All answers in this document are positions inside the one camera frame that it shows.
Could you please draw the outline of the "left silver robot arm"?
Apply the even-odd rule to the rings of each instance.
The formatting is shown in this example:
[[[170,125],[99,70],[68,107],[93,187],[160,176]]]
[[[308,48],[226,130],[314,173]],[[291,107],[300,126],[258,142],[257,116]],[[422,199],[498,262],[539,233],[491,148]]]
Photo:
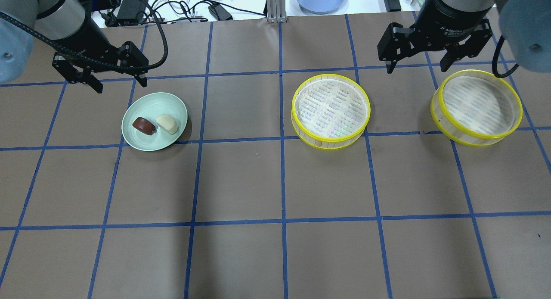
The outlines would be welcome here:
[[[78,0],[1,0],[1,82],[19,78],[33,50],[34,36],[16,26],[30,29],[81,54],[81,58],[57,50],[53,68],[69,83],[89,85],[102,93],[103,85],[94,76],[118,67],[145,67],[149,61],[130,41],[112,45]]]

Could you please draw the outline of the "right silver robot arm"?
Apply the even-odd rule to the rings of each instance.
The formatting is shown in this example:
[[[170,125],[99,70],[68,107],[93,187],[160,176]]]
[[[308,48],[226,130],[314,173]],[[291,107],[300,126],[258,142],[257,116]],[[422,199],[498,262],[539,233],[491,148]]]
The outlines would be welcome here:
[[[441,51],[441,71],[464,57],[476,57],[492,38],[486,15],[498,11],[501,36],[492,58],[492,73],[505,78],[522,67],[549,73],[550,0],[425,0],[409,28],[388,25],[377,50],[378,59],[393,72],[397,62],[421,52]]]

